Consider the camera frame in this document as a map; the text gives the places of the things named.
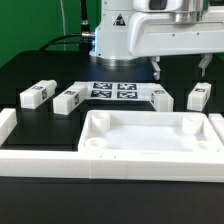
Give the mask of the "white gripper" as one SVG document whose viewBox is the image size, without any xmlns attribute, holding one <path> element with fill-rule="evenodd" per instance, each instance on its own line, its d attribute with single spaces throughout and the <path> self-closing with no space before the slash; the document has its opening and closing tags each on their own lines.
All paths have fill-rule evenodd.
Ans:
<svg viewBox="0 0 224 224">
<path fill-rule="evenodd" d="M 224 52 L 224 9 L 210 9 L 196 23 L 175 23 L 171 13 L 135 13 L 128 27 L 128 51 L 154 56 L 154 78 L 160 79 L 159 56 L 202 54 L 198 65 L 204 77 L 212 55 Z"/>
</svg>

